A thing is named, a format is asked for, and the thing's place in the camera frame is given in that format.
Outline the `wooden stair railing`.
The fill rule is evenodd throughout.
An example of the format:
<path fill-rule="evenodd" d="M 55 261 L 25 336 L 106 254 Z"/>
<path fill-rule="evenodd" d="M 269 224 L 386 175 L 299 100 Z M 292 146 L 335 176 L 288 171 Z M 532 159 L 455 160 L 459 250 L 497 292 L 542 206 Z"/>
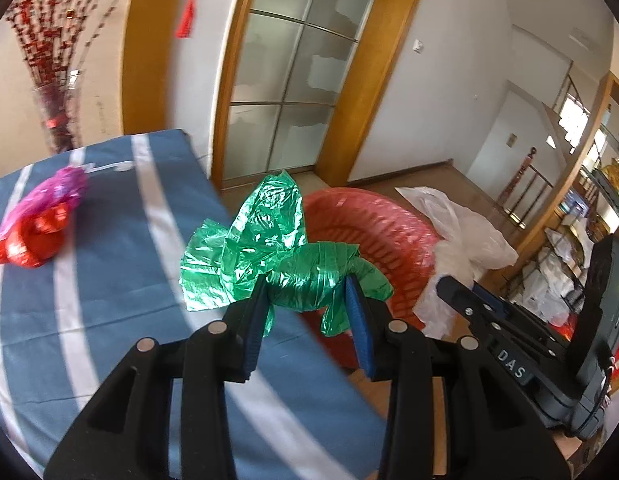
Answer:
<path fill-rule="evenodd" d="M 499 209 L 520 229 L 526 228 L 527 220 L 553 188 L 549 179 L 533 165 L 536 153 L 532 146 L 496 200 Z"/>

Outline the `glass vase with red branches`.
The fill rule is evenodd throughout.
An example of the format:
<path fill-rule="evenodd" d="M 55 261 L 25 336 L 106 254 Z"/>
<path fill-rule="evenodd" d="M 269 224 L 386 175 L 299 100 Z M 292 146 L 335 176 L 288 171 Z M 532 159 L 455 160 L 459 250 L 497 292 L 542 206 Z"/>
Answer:
<path fill-rule="evenodd" d="M 73 126 L 77 113 L 76 84 L 80 72 L 77 49 L 89 49 L 100 36 L 105 21 L 116 9 L 112 0 L 87 40 L 82 35 L 89 18 L 96 15 L 100 0 L 12 0 L 4 18 L 12 28 L 34 84 L 47 144 L 53 154 L 78 148 Z"/>

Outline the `clear white plastic bag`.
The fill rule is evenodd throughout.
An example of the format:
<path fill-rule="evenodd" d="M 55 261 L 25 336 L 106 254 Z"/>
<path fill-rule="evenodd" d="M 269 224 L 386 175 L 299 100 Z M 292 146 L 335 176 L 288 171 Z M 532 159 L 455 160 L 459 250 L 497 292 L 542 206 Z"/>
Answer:
<path fill-rule="evenodd" d="M 441 237 L 433 248 L 433 275 L 413 313 L 424 324 L 425 335 L 444 339 L 451 336 L 459 314 L 437 295 L 439 279 L 450 275 L 472 287 L 485 271 L 512 266 L 519 255 L 485 217 L 454 203 L 436 188 L 398 188 L 397 193 L 429 218 Z"/>

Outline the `blue white striped tablecloth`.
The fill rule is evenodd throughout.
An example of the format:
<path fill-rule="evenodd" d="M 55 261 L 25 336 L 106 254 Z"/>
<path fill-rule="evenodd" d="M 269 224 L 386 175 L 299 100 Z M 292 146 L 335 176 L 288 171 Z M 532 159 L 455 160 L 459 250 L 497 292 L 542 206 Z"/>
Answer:
<path fill-rule="evenodd" d="M 79 411 L 139 339 L 189 337 L 219 318 L 182 302 L 184 246 L 230 221 L 179 130 L 119 136 L 0 178 L 0 223 L 66 166 L 89 170 L 59 255 L 0 266 L 0 427 L 41 474 Z M 380 415 L 300 315 L 278 310 L 255 372 L 226 390 L 243 479 L 364 479 L 380 461 Z"/>

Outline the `dark green plastic bag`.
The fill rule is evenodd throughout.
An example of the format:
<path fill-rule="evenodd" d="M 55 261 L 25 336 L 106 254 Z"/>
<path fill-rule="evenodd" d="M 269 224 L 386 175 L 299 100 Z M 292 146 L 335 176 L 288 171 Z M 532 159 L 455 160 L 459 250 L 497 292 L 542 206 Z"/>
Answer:
<path fill-rule="evenodd" d="M 190 311 L 219 309 L 251 296 L 265 276 L 274 309 L 320 310 L 320 332 L 333 337 L 349 329 L 344 282 L 353 274 L 364 294 L 385 301 L 387 277 L 360 255 L 356 244 L 307 238 L 300 188 L 285 171 L 268 176 L 244 200 L 231 226 L 207 219 L 191 236 L 180 262 L 180 285 Z"/>

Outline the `small red plastic bag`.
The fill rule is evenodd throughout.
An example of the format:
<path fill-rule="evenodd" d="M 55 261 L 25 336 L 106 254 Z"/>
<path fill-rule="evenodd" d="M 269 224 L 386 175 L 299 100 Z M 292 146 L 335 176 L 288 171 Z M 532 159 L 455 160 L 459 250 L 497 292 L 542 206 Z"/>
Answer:
<path fill-rule="evenodd" d="M 33 269 L 52 259 L 63 247 L 70 224 L 70 207 L 60 203 L 19 218 L 0 235 L 0 264 Z"/>

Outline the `frosted glass sliding door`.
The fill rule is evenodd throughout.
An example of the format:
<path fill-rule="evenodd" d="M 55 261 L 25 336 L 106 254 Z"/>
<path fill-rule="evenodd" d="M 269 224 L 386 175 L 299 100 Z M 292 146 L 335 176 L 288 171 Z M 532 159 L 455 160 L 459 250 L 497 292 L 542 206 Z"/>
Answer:
<path fill-rule="evenodd" d="M 210 177 L 349 180 L 419 0 L 236 0 Z"/>

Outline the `purple plastic bag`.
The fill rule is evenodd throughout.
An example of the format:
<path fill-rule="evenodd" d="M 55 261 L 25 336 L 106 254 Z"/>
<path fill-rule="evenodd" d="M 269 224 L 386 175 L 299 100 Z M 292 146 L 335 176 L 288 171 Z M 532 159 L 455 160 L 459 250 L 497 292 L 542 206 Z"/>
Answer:
<path fill-rule="evenodd" d="M 0 238 L 6 237 L 15 222 L 42 214 L 47 209 L 67 204 L 73 211 L 82 201 L 88 184 L 87 173 L 81 166 L 66 166 L 58 170 L 24 196 L 4 216 L 0 224 Z"/>

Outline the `pink basket with red liner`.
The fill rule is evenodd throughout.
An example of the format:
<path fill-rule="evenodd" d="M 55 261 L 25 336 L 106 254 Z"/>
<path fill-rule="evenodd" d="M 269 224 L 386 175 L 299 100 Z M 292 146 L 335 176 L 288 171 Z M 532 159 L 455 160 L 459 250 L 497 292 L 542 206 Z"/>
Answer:
<path fill-rule="evenodd" d="M 303 198 L 308 240 L 354 244 L 390 281 L 392 314 L 416 328 L 413 313 L 434 271 L 439 236 L 419 212 L 361 188 L 325 188 Z"/>

